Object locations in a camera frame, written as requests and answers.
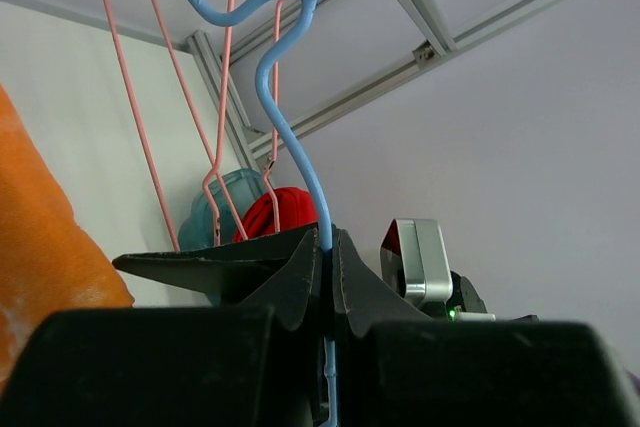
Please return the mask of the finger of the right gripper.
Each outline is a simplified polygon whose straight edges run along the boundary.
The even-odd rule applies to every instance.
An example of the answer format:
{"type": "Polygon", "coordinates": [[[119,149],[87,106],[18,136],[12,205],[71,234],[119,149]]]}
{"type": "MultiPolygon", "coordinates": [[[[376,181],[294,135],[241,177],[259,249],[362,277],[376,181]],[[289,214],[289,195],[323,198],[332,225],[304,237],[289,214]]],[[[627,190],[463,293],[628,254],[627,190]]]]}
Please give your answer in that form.
{"type": "Polygon", "coordinates": [[[262,236],[218,247],[181,252],[123,254],[116,270],[179,287],[227,304],[238,303],[280,270],[315,226],[262,236]]]}

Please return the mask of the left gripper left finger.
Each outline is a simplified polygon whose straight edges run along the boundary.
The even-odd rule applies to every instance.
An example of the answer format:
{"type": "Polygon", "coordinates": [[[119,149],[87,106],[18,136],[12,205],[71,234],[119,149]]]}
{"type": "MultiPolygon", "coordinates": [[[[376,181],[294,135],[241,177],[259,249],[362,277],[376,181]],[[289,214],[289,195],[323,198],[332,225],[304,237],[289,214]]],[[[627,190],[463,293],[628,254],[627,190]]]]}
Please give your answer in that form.
{"type": "Polygon", "coordinates": [[[5,426],[315,426],[317,231],[238,304],[67,310],[35,330],[5,426]]]}

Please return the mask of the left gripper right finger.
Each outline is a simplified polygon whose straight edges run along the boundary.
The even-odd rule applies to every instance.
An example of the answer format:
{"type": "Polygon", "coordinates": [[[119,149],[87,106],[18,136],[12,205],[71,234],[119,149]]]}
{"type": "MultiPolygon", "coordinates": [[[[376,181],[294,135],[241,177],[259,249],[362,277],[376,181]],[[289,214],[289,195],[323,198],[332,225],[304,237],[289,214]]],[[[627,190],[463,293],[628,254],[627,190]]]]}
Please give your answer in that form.
{"type": "Polygon", "coordinates": [[[332,288],[344,426],[635,426],[613,349],[573,322],[435,320],[336,230],[332,288]]]}

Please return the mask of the red trousers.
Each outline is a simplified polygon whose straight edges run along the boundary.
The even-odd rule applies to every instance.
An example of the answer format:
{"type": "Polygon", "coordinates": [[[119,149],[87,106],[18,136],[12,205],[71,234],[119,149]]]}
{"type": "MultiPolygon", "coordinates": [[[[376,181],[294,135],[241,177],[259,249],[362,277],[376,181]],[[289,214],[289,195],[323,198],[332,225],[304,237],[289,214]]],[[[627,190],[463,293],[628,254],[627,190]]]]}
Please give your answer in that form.
{"type": "MultiPolygon", "coordinates": [[[[281,231],[289,231],[318,221],[318,214],[309,192],[297,187],[275,190],[281,231]]],[[[259,197],[246,211],[242,226],[248,239],[276,232],[275,211],[268,193],[259,197]]]]}

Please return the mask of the orange white trousers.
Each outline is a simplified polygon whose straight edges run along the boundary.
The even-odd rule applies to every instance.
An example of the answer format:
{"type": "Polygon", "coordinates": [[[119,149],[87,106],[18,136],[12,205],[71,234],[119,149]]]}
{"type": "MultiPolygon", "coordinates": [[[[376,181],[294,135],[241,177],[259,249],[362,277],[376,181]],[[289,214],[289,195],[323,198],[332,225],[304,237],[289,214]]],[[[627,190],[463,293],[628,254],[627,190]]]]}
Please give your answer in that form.
{"type": "Polygon", "coordinates": [[[49,315],[134,299],[1,95],[1,380],[49,315]]]}

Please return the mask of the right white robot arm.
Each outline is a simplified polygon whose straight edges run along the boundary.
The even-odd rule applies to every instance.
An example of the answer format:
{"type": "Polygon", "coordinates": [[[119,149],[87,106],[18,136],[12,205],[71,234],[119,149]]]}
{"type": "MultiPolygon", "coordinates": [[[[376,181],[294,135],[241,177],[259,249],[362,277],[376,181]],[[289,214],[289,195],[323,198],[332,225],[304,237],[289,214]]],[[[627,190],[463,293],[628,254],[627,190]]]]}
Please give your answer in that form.
{"type": "MultiPolygon", "coordinates": [[[[281,233],[218,247],[180,252],[123,254],[114,267],[166,285],[203,293],[214,305],[238,304],[279,271],[293,256],[302,238],[315,223],[281,233]]],[[[409,245],[393,224],[380,250],[382,280],[405,302],[433,318],[453,319],[459,312],[485,315],[486,305],[471,281],[452,271],[451,296],[429,298],[436,277],[422,265],[427,259],[409,245]]]]}

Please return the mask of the empty right pink hanger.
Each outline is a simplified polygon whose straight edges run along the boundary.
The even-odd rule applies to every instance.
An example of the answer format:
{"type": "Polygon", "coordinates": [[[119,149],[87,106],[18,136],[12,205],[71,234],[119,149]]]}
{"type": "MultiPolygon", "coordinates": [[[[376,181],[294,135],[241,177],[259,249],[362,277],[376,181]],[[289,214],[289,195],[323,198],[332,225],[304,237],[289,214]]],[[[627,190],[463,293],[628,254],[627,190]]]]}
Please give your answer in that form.
{"type": "MultiPolygon", "coordinates": [[[[231,12],[236,8],[236,0],[227,0],[227,11],[231,12]]],[[[231,46],[233,40],[233,28],[226,27],[223,41],[223,52],[221,61],[221,87],[227,92],[229,85],[234,87],[235,108],[238,114],[244,114],[244,103],[240,91],[232,82],[231,77],[231,46]]],[[[227,105],[227,93],[220,93],[220,107],[227,105]]],[[[270,198],[270,201],[260,197],[257,205],[249,208],[244,215],[241,227],[238,228],[238,235],[244,240],[257,238],[264,235],[277,234],[281,231],[280,205],[278,193],[271,183],[271,171],[278,159],[279,135],[275,128],[270,134],[271,150],[267,156],[266,163],[262,169],[261,180],[270,198]]]]}

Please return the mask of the teal plastic bin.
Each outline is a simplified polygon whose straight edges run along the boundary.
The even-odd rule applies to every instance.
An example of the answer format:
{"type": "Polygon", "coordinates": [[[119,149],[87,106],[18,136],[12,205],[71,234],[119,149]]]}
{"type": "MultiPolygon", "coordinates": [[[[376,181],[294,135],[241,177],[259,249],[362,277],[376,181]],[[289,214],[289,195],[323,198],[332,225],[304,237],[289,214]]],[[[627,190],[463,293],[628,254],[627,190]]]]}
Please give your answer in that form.
{"type": "MultiPolygon", "coordinates": [[[[235,170],[223,175],[222,179],[240,219],[243,219],[254,202],[266,193],[262,175],[254,170],[235,170]]],[[[217,179],[209,184],[209,188],[219,209],[220,243],[232,243],[238,228],[231,207],[217,179]]],[[[179,229],[178,242],[182,251],[214,246],[213,211],[203,191],[196,195],[191,204],[190,215],[179,229]]]]}

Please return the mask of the aluminium hanging rail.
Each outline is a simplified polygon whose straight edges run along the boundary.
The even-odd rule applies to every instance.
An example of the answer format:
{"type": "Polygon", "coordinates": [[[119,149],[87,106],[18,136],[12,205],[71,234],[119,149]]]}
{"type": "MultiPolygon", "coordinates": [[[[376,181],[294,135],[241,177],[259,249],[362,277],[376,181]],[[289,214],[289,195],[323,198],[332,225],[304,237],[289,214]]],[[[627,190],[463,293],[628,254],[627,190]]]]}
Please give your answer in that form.
{"type": "MultiPolygon", "coordinates": [[[[319,6],[331,0],[320,0],[319,6]]],[[[466,24],[458,31],[447,25],[436,0],[396,0],[416,25],[424,41],[411,53],[392,62],[371,76],[353,84],[333,98],[302,113],[290,121],[298,138],[320,130],[384,94],[419,77],[496,35],[524,22],[562,0],[505,0],[466,24]]],[[[274,16],[238,40],[231,49],[231,63],[238,62],[269,43],[270,31],[276,25],[274,16]]],[[[195,31],[185,40],[188,52],[196,61],[207,90],[218,104],[221,87],[222,58],[213,47],[211,36],[195,31]]],[[[234,87],[229,85],[231,106],[227,115],[227,135],[242,167],[258,169],[264,166],[271,150],[270,134],[251,125],[246,110],[238,114],[234,87]]]]}

